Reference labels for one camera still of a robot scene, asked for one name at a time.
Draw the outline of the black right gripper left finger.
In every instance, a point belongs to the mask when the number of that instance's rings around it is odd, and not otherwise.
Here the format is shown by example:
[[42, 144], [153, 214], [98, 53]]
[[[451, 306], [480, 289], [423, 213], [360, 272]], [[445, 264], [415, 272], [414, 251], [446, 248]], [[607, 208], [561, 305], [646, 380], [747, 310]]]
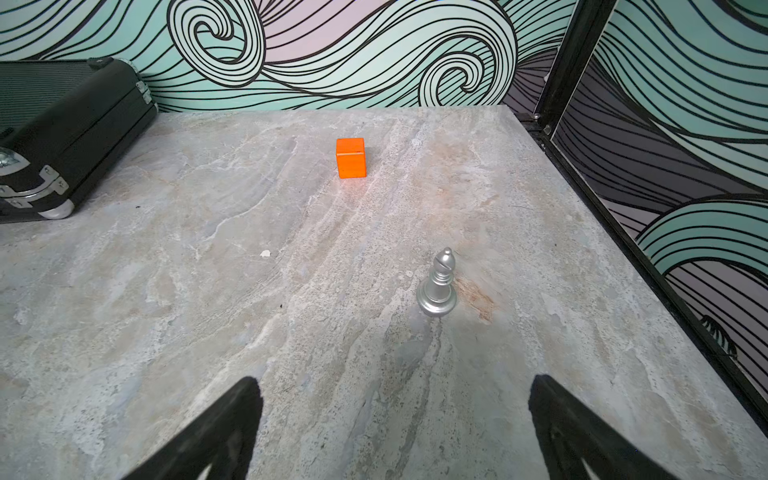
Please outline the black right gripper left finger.
[[246, 376], [141, 465], [128, 479], [244, 479], [264, 400]]

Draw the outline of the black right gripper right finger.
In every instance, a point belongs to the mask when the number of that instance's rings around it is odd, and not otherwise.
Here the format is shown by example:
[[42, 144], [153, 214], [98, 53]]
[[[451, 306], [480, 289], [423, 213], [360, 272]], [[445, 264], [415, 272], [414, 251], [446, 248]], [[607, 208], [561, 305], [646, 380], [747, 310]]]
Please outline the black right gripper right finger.
[[551, 479], [672, 479], [549, 375], [537, 375], [528, 401]]

